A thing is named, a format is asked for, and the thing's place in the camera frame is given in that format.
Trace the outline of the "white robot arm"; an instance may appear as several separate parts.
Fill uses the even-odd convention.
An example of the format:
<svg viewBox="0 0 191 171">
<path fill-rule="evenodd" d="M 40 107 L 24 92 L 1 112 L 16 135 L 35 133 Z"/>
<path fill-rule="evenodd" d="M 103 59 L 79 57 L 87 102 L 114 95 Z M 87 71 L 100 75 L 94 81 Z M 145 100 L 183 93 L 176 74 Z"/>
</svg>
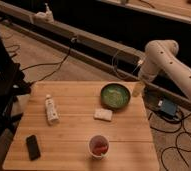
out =
<svg viewBox="0 0 191 171">
<path fill-rule="evenodd" d="M 138 78 L 146 84 L 152 82 L 159 71 L 163 70 L 191 101 L 191 68 L 176 58 L 178 51 L 179 45 L 174 40 L 148 42 Z"/>
</svg>

